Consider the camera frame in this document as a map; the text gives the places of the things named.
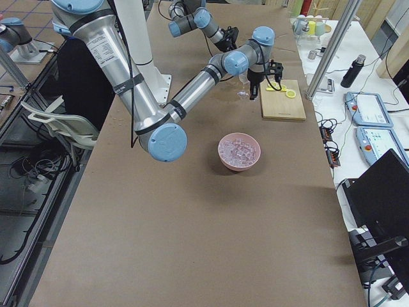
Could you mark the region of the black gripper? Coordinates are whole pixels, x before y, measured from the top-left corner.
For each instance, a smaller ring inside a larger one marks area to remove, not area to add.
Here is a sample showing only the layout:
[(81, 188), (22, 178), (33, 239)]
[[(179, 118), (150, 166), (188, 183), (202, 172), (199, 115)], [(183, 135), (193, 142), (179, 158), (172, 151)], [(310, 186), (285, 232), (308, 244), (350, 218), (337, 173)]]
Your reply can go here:
[(217, 42), (217, 48), (221, 52), (227, 52), (237, 49), (236, 39), (239, 34), (237, 27), (228, 27), (227, 29), (220, 29), (222, 38)]
[(265, 69), (263, 66), (256, 65), (247, 70), (247, 79), (250, 82), (250, 100), (258, 97), (258, 86), (265, 78)]

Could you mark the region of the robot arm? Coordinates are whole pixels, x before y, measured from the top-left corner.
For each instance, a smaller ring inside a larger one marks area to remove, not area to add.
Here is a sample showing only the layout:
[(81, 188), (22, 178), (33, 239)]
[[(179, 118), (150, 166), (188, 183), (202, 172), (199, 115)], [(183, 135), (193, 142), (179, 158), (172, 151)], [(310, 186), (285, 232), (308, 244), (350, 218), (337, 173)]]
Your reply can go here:
[(187, 113), (229, 74), (249, 71), (251, 86), (257, 88), (269, 66), (275, 33), (257, 27), (242, 46), (212, 56), (168, 103), (157, 100), (152, 86), (163, 79), (169, 87), (170, 75), (154, 68), (155, 76), (145, 77), (145, 69), (133, 60), (137, 44), (150, 47), (146, 16), (139, 1), (52, 1), (55, 30), (82, 40), (121, 99), (132, 119), (131, 140), (155, 160), (173, 162), (187, 147), (187, 135), (179, 126)]
[(238, 28), (221, 28), (206, 8), (206, 1), (172, 1), (168, 14), (171, 19), (168, 28), (173, 37), (200, 29), (221, 52), (237, 48)]

